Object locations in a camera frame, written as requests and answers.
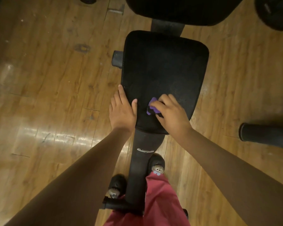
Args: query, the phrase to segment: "wooden floor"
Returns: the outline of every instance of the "wooden floor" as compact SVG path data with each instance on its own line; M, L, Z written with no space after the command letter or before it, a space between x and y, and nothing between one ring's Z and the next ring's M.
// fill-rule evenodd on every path
M123 6L123 14L113 11ZM113 51L150 26L124 0L1 0L0 226L109 133L109 99L121 77ZM242 122L283 124L283 32L244 0L220 24L186 26L182 36L210 51L192 126L283 183L283 149L238 139ZM131 148L128 140L115 173L128 174ZM245 225L172 137L158 152L191 225ZM100 210L96 225L108 215Z

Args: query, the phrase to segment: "black cushion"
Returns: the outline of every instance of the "black cushion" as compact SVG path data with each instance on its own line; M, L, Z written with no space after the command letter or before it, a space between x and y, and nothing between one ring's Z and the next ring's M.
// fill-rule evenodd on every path
M188 25L223 21L242 0L126 0L136 14Z
M208 48L199 41L146 31L128 34L121 83L130 103L138 99L137 129L167 134L154 115L147 115L152 97L164 93L173 94L192 117L208 55Z

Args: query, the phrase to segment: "person's right arm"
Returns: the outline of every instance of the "person's right arm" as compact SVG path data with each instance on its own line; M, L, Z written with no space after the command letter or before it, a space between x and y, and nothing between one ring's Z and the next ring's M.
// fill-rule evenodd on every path
M151 106L162 113L163 118L156 115L162 126L197 160L247 225L283 225L283 184L195 131L173 95L162 95Z

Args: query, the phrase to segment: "finger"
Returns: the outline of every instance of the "finger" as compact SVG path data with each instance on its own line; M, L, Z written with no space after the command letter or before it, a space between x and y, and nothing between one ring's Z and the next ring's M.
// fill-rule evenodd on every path
M137 99L134 99L132 101L131 107L132 107L133 114L136 116L137 115Z
M119 91L115 91L114 99L117 105L122 104L121 98L119 97Z
M169 94L168 96L174 104L178 104L176 98L172 94Z
M157 108L162 114L164 113L164 111L166 110L166 105L164 105L163 103L161 103L160 101L154 101L150 104L150 106L154 106L155 108Z
M158 119L159 123L164 127L165 121L164 118L160 117L159 115L155 114L156 118Z
M169 96L166 95L166 94L161 95L158 100L161 101L161 102L163 102L165 105L171 105L171 104L172 104L171 99L170 99Z
M113 109L117 106L114 97L111 98L111 106Z
M123 104L129 103L122 85L119 85L119 97Z

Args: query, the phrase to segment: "person's left hand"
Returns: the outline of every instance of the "person's left hand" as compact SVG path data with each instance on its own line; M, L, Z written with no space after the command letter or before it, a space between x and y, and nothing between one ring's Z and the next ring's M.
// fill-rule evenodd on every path
M109 118L112 129L124 129L133 132L137 118L137 99L130 106L122 85L114 93L109 105Z

